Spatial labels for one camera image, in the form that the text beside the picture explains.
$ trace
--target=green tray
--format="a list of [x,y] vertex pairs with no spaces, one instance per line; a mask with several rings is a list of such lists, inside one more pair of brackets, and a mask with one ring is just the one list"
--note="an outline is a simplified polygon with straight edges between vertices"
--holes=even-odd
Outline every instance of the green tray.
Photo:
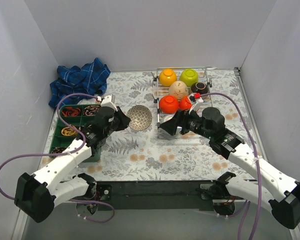
[[[62,118],[68,123],[73,126],[75,126],[77,129],[79,127],[84,126],[87,122],[92,121],[94,119],[94,116],[85,116],[83,113],[83,110],[88,107],[88,106],[100,106],[100,104],[86,104],[86,105],[65,105],[60,109],[60,114]],[[65,107],[74,107],[74,108],[80,108],[80,114],[78,116],[63,116],[62,110]],[[77,136],[63,136],[61,134],[61,130],[65,127],[66,125],[58,119],[55,129],[54,129],[54,134],[53,134],[53,139],[50,147],[49,153],[51,153],[55,148],[57,147],[64,147],[67,148],[72,141],[77,137]],[[84,160],[84,163],[93,163],[97,162],[100,160],[101,156],[101,150],[96,152],[94,156],[89,157],[88,159]]]

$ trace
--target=small red object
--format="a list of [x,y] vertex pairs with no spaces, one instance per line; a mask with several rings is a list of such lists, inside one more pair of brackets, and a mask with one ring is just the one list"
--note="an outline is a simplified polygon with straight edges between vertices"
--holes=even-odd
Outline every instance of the small red object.
[[174,114],[179,109],[179,102],[175,96],[167,95],[161,98],[159,108],[166,114]]
[[184,96],[181,99],[179,107],[180,107],[181,110],[191,109],[192,104],[191,104],[188,96]]
[[194,94],[194,98],[195,98],[195,99],[201,98],[200,93],[195,93],[195,94]]

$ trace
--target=white panel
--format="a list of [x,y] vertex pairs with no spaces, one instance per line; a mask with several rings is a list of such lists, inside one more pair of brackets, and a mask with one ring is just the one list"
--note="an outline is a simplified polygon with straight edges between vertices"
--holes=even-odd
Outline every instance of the white panel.
[[300,181],[300,0],[276,2],[241,70],[270,163]]
[[[53,110],[48,106],[57,62],[23,0],[0,1],[0,164],[10,157],[42,153]],[[39,158],[20,159],[1,172],[14,196],[18,177]],[[0,194],[0,239],[12,236],[18,208]]]
[[59,64],[112,71],[241,66],[275,1],[25,0]]

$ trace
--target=blue checkered towel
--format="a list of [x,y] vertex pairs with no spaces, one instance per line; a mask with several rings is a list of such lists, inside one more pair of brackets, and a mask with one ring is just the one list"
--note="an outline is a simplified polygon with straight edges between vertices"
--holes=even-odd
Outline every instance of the blue checkered towel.
[[[110,75],[110,70],[99,58],[96,58],[92,63],[85,64],[81,69],[78,66],[71,68],[58,66],[56,71],[59,78],[50,83],[52,98],[49,105],[52,108],[57,107],[60,100],[69,94],[103,95],[107,90],[107,78]],[[77,104],[80,100],[88,98],[73,96],[66,99],[62,105]]]

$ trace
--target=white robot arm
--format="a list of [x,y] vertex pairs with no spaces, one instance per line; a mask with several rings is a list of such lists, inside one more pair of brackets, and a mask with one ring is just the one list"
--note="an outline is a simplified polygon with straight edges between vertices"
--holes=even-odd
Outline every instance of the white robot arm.
[[[61,182],[78,164],[94,155],[106,143],[112,132],[128,127],[130,118],[114,104],[114,96],[106,96],[101,107],[91,122],[81,130],[81,135],[68,146],[62,155],[56,157],[45,167],[29,175],[22,174],[17,182],[14,204],[34,219],[37,223],[45,220],[59,204],[82,196],[89,200],[96,195],[97,183],[93,177],[81,173],[73,179]],[[84,146],[74,153],[82,144]]]
[[[175,135],[177,127],[181,127],[180,134],[192,131],[208,138],[214,152],[257,179],[253,150],[241,137],[226,128],[225,118],[220,111],[215,107],[207,107],[202,111],[202,117],[199,117],[196,110],[203,102],[200,94],[192,93],[188,98],[194,103],[192,108],[178,110],[159,127],[170,135]],[[280,172],[263,158],[258,158],[258,162],[262,183],[261,206],[286,228],[294,229],[300,222],[300,182]],[[226,172],[205,193],[219,198],[238,196],[257,204],[259,191],[256,184]]]

